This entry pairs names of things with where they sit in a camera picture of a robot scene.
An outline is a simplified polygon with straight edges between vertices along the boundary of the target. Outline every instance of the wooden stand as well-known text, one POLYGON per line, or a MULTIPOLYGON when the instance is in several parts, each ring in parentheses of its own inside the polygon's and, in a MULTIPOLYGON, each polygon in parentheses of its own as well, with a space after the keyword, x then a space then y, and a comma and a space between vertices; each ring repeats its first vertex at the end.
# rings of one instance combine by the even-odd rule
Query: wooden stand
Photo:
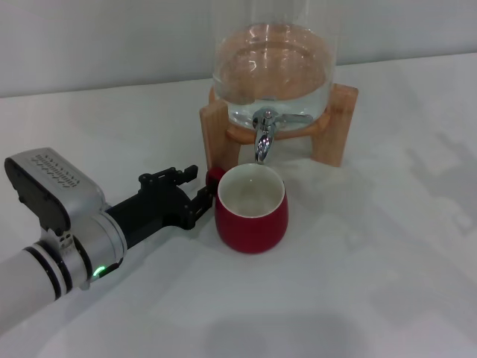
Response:
MULTIPOLYGON (((325 113, 312 125, 298 131, 278 132, 275 140, 310 136, 312 159, 330 166, 341 166, 358 90, 335 84, 325 113)), ((255 143, 255 132, 229 121, 227 103, 209 94, 209 105, 200 110, 207 168, 229 170, 239 164, 242 145, 255 143)))

